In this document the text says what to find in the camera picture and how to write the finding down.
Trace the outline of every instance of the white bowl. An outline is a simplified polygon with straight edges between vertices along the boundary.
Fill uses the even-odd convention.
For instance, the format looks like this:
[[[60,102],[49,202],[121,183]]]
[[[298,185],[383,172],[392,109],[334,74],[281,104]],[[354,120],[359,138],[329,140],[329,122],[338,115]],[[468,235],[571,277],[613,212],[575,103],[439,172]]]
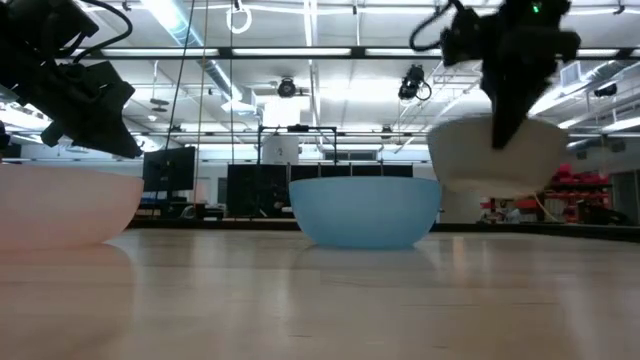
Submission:
[[[428,135],[433,168],[452,191],[514,198],[544,188],[566,155],[567,133],[526,120],[503,150],[491,147],[491,115],[444,122]]]

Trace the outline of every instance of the hanging cable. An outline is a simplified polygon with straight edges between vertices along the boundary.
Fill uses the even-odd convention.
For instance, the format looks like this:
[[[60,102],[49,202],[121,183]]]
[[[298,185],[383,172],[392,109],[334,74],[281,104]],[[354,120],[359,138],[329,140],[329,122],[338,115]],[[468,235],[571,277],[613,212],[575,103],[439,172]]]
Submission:
[[[184,42],[184,47],[182,48],[182,59],[180,60],[180,71],[178,72],[178,81],[176,82],[176,92],[173,95],[173,104],[171,106],[171,117],[169,118],[169,129],[167,131],[167,141],[164,145],[164,150],[165,150],[165,154],[163,156],[163,161],[162,164],[163,166],[166,165],[167,163],[167,153],[166,151],[169,149],[169,142],[171,141],[171,131],[173,130],[173,121],[175,119],[175,114],[176,114],[176,104],[178,103],[178,94],[180,93],[180,84],[182,83],[182,73],[184,72],[184,63],[185,63],[185,58],[187,56],[187,49],[189,48],[189,37],[191,36],[191,26],[193,25],[193,13],[195,10],[195,4],[196,4],[196,0],[192,0],[191,1],[191,14],[189,15],[189,24],[187,25],[187,38],[185,39]],[[155,217],[156,214],[156,206],[158,204],[158,194],[160,193],[160,190],[156,190],[156,194],[155,194],[155,198],[154,198],[154,209],[153,209],[153,216]],[[167,201],[170,202],[170,196],[172,196],[171,194],[167,194]]]
[[[207,0],[207,9],[204,13],[204,28],[209,28],[209,0]],[[198,175],[200,174],[200,139],[201,139],[201,131],[202,131],[202,112],[204,111],[204,74],[207,65],[207,35],[208,31],[204,32],[203,39],[203,50],[202,50],[202,72],[200,73],[200,113],[198,114],[198,138],[196,140],[197,150],[196,150],[196,174],[195,174],[195,188],[193,190],[193,206],[196,207],[196,203],[198,201]]]
[[[442,9],[438,10],[436,8],[435,13],[431,15],[431,17],[422,21],[418,25],[418,27],[416,27],[415,30],[413,30],[413,32],[411,33],[411,36],[409,37],[409,47],[412,50],[423,52],[423,51],[436,49],[440,46],[439,40],[434,41],[431,44],[426,46],[418,46],[415,43],[416,37],[418,37],[418,34],[420,34],[420,32],[422,32],[422,30],[424,30],[427,26],[431,25],[434,21],[440,19],[442,15],[444,15],[447,11],[449,11],[449,9],[451,9],[452,6],[455,6],[458,11],[461,11],[464,9],[464,5],[462,5],[460,0],[448,0],[447,4]]]
[[[84,49],[80,54],[78,54],[78,56],[75,57],[75,59],[73,59],[73,63],[74,64],[79,63],[80,60],[82,60],[85,56],[91,54],[92,52],[97,51],[97,50],[102,50],[102,49],[104,49],[105,47],[107,47],[107,46],[109,46],[111,44],[115,44],[120,40],[124,40],[124,39],[128,38],[129,35],[131,35],[133,33],[133,24],[131,23],[131,20],[129,20],[129,18],[125,14],[122,13],[122,11],[114,8],[113,6],[111,6],[111,5],[107,4],[107,3],[99,1],[99,0],[80,0],[80,1],[85,2],[87,4],[91,4],[91,5],[95,5],[95,6],[101,7],[103,9],[108,10],[109,12],[115,14],[116,16],[121,18],[127,24],[127,30],[124,33],[122,33],[122,34],[120,34],[120,35],[118,35],[116,37],[113,37],[113,38],[111,38],[109,40],[103,41],[103,42],[101,42],[99,44],[96,44],[96,45],[93,45],[93,46],[91,46],[89,48]]]

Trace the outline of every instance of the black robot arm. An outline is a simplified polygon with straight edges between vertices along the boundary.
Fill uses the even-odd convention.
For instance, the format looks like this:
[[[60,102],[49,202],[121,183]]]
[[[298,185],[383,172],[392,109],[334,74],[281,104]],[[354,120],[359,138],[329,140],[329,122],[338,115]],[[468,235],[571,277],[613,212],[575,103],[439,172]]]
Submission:
[[[125,20],[127,31],[81,52],[72,64],[55,57],[74,53],[98,26],[73,0],[9,0],[0,2],[0,86],[21,105],[33,104],[49,116],[42,141],[55,146],[62,136],[74,145],[133,158],[142,154],[122,121],[122,109],[134,93],[109,62],[79,63],[85,55],[132,31],[119,10],[102,1],[82,0]]]
[[[482,61],[480,88],[491,100],[492,144],[502,149],[549,86],[557,59],[568,62],[576,57],[580,37],[559,29],[570,5],[567,0],[505,0],[496,13],[478,16],[459,0],[450,0],[413,31],[409,46],[414,51],[440,47],[444,66]],[[457,13],[440,40],[417,46],[417,35],[451,7]]]

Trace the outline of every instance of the security camera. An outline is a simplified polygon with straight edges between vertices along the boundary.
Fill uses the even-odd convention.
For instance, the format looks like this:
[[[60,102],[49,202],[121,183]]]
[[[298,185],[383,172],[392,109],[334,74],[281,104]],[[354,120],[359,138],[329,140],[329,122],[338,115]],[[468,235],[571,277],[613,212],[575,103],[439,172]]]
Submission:
[[[296,85],[292,78],[284,78],[278,86],[278,96],[281,98],[292,98],[296,95]]]

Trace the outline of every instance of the monitor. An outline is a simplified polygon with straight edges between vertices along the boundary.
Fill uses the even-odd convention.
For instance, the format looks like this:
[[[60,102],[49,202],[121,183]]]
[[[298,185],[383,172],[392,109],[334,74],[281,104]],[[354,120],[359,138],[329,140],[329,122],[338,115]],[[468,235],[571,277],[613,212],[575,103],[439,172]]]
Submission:
[[[196,148],[185,147],[144,154],[144,191],[193,190]]]

